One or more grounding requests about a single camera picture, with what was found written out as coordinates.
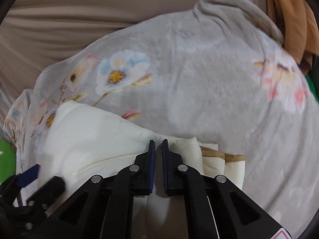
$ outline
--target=beige backdrop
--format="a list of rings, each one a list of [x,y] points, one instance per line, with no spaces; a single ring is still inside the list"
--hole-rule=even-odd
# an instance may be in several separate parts
[[[14,97],[94,40],[197,0],[17,0],[0,26],[0,83]],[[251,0],[264,11],[265,0]]]

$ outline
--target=gray floral blanket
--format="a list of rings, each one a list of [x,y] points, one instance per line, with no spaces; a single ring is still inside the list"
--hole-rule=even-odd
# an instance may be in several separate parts
[[[102,37],[12,105],[17,172],[41,162],[57,107],[74,100],[245,155],[243,191],[297,238],[319,207],[319,108],[282,42],[247,0],[200,0]]]

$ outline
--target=green object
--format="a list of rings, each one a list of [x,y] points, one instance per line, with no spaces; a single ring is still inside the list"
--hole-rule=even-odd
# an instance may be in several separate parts
[[[0,184],[16,173],[16,154],[13,147],[0,140]]]
[[[312,57],[312,70],[309,72],[309,76],[315,86],[317,95],[319,95],[319,58],[316,55]]]
[[[315,89],[315,86],[314,86],[314,83],[312,82],[311,78],[309,75],[306,75],[306,80],[308,82],[308,85],[309,85],[309,88],[310,88],[310,91],[313,93],[316,101],[319,103],[319,100],[318,100],[318,95],[316,93],[316,89]]]

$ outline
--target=flower print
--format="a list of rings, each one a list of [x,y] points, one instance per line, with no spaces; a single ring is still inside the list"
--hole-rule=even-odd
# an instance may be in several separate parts
[[[55,113],[56,108],[49,111],[49,113],[44,116],[44,121],[41,122],[39,128],[33,132],[31,137],[34,137],[36,147],[44,145],[44,142],[47,139],[49,128],[52,126],[53,120],[55,118]]]
[[[22,126],[22,123],[24,122],[22,111],[23,111],[22,104],[18,103],[16,105],[13,105],[10,108],[8,115],[4,120],[4,126],[9,125],[9,123],[11,123],[14,126]]]
[[[78,101],[84,99],[86,96],[87,96],[87,93],[81,93],[81,94],[76,95],[72,100],[75,102],[78,102]]]
[[[47,127],[50,127],[52,125],[52,122],[54,120],[54,117],[55,117],[55,113],[52,113],[48,118],[47,118],[47,124],[46,126]]]
[[[308,90],[303,86],[303,74],[291,55],[277,49],[272,58],[254,62],[254,66],[262,68],[259,83],[268,91],[268,101],[279,100],[287,112],[304,111]]]
[[[60,104],[69,101],[70,99],[68,98],[60,98],[58,101],[55,101],[54,99],[52,99],[51,101],[56,105],[56,106],[60,106]]]
[[[14,143],[19,138],[19,131],[17,130],[17,126],[11,122],[9,119],[4,120],[4,135],[9,138]]]
[[[97,94],[105,96],[140,80],[146,75],[149,61],[146,54],[131,50],[118,51],[109,59],[102,60],[97,68]]]
[[[121,117],[124,118],[125,120],[132,121],[138,118],[139,116],[141,116],[140,111],[129,111],[123,114]]]
[[[47,114],[47,98],[40,102],[38,108],[34,113],[34,116],[32,118],[33,129],[40,125],[45,114]]]
[[[70,89],[71,94],[75,93],[83,85],[92,69],[96,66],[97,60],[97,57],[88,55],[69,72],[64,83]]]
[[[149,85],[153,81],[152,74],[145,74],[142,78],[138,79],[136,82],[132,83],[130,86],[146,86]]]

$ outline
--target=tan fabric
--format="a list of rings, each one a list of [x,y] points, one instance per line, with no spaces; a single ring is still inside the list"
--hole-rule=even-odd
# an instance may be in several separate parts
[[[312,54],[319,50],[318,26],[309,5],[305,0],[267,0],[267,14],[285,35],[284,48],[306,74]]]
[[[208,148],[208,147],[201,146],[200,149],[202,151],[203,157],[218,157],[218,158],[224,159],[225,162],[229,162],[229,163],[246,160],[245,156],[226,154],[226,153],[222,153],[222,152],[216,151],[216,150]]]
[[[0,26],[0,83],[17,97],[96,39],[197,0],[17,0]],[[264,7],[265,0],[251,0]]]

